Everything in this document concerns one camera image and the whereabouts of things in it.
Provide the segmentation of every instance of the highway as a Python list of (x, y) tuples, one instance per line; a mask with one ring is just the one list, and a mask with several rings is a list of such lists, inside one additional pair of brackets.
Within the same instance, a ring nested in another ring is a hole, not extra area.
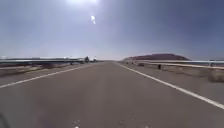
[(0, 127), (223, 128), (223, 92), (223, 83), (118, 62), (42, 70), (0, 78)]

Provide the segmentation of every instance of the distant hills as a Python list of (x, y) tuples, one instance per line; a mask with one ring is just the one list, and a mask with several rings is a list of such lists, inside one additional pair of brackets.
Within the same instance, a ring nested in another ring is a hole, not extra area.
[(124, 60), (189, 60), (189, 59), (175, 54), (152, 54), (152, 55), (128, 57), (125, 58)]

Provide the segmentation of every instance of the mountain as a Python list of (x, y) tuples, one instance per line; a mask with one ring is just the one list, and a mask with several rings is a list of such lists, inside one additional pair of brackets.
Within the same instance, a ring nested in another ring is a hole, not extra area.
[(152, 55), (128, 57), (125, 58), (124, 60), (189, 60), (189, 59), (175, 54), (152, 54)]

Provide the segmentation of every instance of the guardrail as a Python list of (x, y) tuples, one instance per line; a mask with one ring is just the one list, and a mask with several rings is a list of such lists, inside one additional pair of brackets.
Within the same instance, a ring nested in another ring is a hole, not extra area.
[(207, 77), (213, 82), (224, 82), (224, 61), (132, 60), (123, 62), (188, 76)]
[(0, 67), (17, 67), (17, 66), (52, 66), (55, 64), (85, 63), (80, 59), (5, 59), (0, 60)]
[(126, 63), (138, 63), (139, 65), (167, 65), (192, 68), (224, 69), (224, 61), (177, 61), (177, 60), (131, 60)]

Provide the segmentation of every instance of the asphalt road surface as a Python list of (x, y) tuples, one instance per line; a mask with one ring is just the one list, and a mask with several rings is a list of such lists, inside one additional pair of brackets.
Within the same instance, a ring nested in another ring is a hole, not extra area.
[(221, 89), (209, 95), (192, 88), (193, 78), (124, 66), (86, 64), (0, 78), (0, 127), (224, 127)]

